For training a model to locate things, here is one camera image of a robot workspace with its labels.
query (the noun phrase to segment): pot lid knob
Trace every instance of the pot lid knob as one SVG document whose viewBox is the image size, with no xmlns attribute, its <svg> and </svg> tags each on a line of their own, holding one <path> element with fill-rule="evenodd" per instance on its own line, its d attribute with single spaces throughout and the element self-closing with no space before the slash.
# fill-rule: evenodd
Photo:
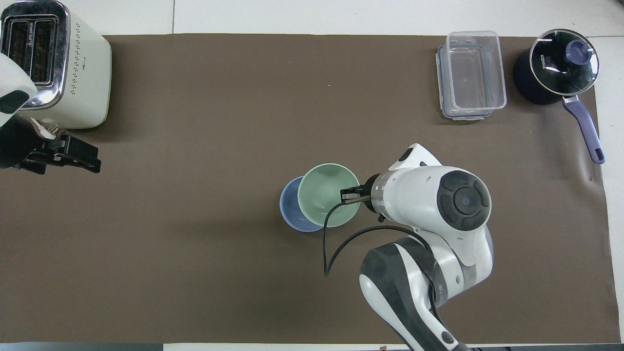
<svg viewBox="0 0 624 351">
<path fill-rule="evenodd" d="M 583 39 L 570 41 L 565 47 L 565 60 L 569 63 L 584 65 L 592 58 L 592 49 Z"/>
</svg>

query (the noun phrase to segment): logo on toaster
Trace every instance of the logo on toaster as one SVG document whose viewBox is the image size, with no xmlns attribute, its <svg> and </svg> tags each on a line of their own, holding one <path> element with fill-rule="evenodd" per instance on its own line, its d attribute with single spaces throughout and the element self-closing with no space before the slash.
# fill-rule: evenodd
<svg viewBox="0 0 624 351">
<path fill-rule="evenodd" d="M 26 39 L 26 46 L 30 46 L 30 47 L 33 46 L 33 42 L 34 42 L 33 37 L 34 37 L 34 31 L 35 31 L 34 27 L 35 27 L 35 24 L 33 22 L 30 22 L 28 25 L 28 38 Z"/>
</svg>

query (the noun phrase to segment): black clamp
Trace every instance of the black clamp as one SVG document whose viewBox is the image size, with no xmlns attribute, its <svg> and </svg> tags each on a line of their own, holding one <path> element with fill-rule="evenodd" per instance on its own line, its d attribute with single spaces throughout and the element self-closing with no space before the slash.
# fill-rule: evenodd
<svg viewBox="0 0 624 351">
<path fill-rule="evenodd" d="M 97 151 L 97 147 L 64 134 L 59 140 L 47 141 L 42 148 L 31 151 L 15 168 L 45 174 L 47 165 L 72 166 L 99 173 L 102 161 L 98 160 Z"/>
<path fill-rule="evenodd" d="M 346 200 L 358 199 L 361 197 L 361 194 L 364 192 L 364 187 L 362 185 L 358 185 L 356 187 L 350 187 L 347 189 L 340 190 L 340 199 L 344 203 Z"/>
</svg>

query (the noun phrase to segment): black pot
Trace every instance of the black pot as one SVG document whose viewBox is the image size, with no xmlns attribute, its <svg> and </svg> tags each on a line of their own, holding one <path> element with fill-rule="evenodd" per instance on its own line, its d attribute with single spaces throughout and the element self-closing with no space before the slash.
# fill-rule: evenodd
<svg viewBox="0 0 624 351">
<path fill-rule="evenodd" d="M 596 128 L 577 95 L 598 76 L 598 56 L 587 38 L 567 29 L 553 29 L 537 38 L 514 64 L 518 91 L 534 104 L 563 102 L 578 122 L 592 161 L 605 163 Z"/>
</svg>

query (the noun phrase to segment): purple handle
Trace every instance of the purple handle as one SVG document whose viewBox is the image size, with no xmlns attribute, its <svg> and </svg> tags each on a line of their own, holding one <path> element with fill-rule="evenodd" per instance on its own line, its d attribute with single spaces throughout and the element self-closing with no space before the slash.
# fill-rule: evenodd
<svg viewBox="0 0 624 351">
<path fill-rule="evenodd" d="M 602 152 L 598 133 L 596 133 L 592 117 L 589 115 L 589 112 L 587 112 L 583 103 L 580 102 L 577 97 L 574 97 L 573 99 L 564 99 L 563 107 L 577 119 L 578 126 L 581 128 L 581 133 L 585 139 L 585 145 L 587 145 L 587 151 L 589 151 L 592 161 L 596 164 L 605 163 L 605 154 Z"/>
</svg>

